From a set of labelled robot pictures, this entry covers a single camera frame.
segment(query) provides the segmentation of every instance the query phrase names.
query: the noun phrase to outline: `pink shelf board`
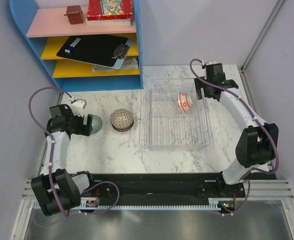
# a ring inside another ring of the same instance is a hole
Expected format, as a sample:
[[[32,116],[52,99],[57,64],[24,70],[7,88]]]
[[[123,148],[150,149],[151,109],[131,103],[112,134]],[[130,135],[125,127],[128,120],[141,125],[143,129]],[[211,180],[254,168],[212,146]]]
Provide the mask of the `pink shelf board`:
[[[87,16],[88,7],[82,7]],[[86,23],[71,25],[68,21],[66,8],[39,9],[27,32],[28,38],[93,35],[93,34],[121,34],[135,33],[136,22],[131,26],[87,26]]]

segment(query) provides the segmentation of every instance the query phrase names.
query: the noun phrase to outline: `red book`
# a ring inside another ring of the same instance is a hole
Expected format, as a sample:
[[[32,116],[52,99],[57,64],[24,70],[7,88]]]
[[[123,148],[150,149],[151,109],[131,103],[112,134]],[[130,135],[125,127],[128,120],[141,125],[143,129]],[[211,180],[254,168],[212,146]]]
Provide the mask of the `red book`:
[[[87,19],[111,20],[132,18],[132,0],[89,0]]]

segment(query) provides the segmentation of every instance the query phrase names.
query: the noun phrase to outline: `white marble table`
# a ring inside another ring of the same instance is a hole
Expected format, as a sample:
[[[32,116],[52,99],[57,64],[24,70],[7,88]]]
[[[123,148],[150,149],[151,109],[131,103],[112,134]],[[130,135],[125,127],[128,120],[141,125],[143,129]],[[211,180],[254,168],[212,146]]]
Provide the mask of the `white marble table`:
[[[236,65],[224,65],[227,79],[233,79],[245,97]],[[199,75],[204,71],[195,66]],[[189,66],[145,66],[144,81],[192,81]],[[211,140],[199,149],[161,148],[145,146],[144,91],[118,90],[73,92],[75,98],[86,99],[85,114],[102,118],[102,129],[89,137],[72,135],[67,152],[67,171],[91,173],[208,173],[226,169],[235,159],[235,147],[241,135],[229,112],[216,100],[207,101]],[[62,103],[68,103],[64,95]],[[128,132],[115,131],[110,115],[119,108],[134,113],[135,124]]]

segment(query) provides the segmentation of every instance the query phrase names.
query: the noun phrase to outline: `wire dish rack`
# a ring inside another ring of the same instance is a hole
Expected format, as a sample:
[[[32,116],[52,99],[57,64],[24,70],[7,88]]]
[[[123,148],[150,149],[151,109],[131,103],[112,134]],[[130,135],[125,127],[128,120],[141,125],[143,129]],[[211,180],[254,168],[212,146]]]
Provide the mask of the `wire dish rack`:
[[[183,112],[178,94],[190,94],[193,106]],[[209,143],[209,125],[206,102],[197,100],[194,83],[147,84],[146,146],[194,148]]]

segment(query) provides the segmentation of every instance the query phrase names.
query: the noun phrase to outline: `clipboard clip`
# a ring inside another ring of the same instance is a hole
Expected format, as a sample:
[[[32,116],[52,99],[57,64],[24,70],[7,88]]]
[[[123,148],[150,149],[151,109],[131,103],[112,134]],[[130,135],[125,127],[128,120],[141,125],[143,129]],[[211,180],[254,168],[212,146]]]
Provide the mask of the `clipboard clip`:
[[[128,45],[123,45],[123,44],[120,44],[116,49],[115,49],[115,52],[113,53],[113,59],[125,59],[127,54],[128,54],[128,51],[130,49],[130,46]]]

